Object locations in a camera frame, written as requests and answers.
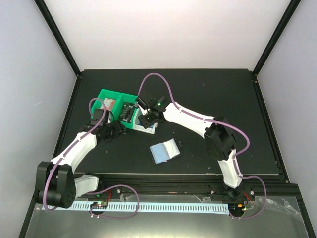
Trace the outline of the white plastic card bin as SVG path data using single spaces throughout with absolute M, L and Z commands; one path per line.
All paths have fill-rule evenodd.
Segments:
M 155 129 L 157 124 L 149 124 L 143 117 L 140 109 L 136 109 L 132 117 L 132 129 L 139 132 L 144 132 L 147 134 L 155 134 Z

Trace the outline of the green double compartment bin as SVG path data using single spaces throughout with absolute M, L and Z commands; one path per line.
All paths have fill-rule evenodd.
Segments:
M 98 95 L 99 99 L 103 100 L 105 98 L 111 98 L 115 100 L 115 104 L 113 109 L 111 110 L 114 118 L 116 120 L 119 120 L 119 114 L 121 113 L 122 110 L 122 106 L 125 102 L 129 102 L 129 103 L 136 103 L 136 98 L 137 96 L 135 95 L 130 95 L 130 94 L 126 94 L 126 93 L 121 93 L 121 92 L 115 92 L 115 91 L 110 91 L 110 90 L 106 90 L 106 89 L 102 89 Z M 127 129 L 132 129 L 132 121 L 130 123 L 126 123 L 121 121 L 121 123 L 127 128 Z

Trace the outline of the clear sleeve card holder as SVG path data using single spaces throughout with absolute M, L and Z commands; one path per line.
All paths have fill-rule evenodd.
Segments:
M 175 138 L 150 146 L 149 153 L 155 165 L 168 162 L 183 154 Z

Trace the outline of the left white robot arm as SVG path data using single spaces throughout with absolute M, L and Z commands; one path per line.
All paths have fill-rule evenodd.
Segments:
M 109 124 L 88 126 L 78 133 L 70 145 L 49 162 L 40 162 L 36 170 L 34 199 L 45 210 L 69 208 L 77 197 L 91 193 L 95 198 L 103 197 L 106 185 L 93 174 L 78 178 L 74 172 L 98 143 L 117 138 L 125 132 L 124 125 L 115 120 Z

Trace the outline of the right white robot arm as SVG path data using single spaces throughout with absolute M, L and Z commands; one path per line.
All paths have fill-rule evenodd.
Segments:
M 217 160 L 226 185 L 225 194 L 231 200 L 238 199 L 243 194 L 240 185 L 242 176 L 234 158 L 236 153 L 233 129 L 226 122 L 215 120 L 214 117 L 199 114 L 178 103 L 156 103 L 153 107 L 146 107 L 143 103 L 136 103 L 141 110 L 139 120 L 147 128 L 154 123 L 172 122 L 181 125 L 199 136 L 206 145 L 211 158 Z

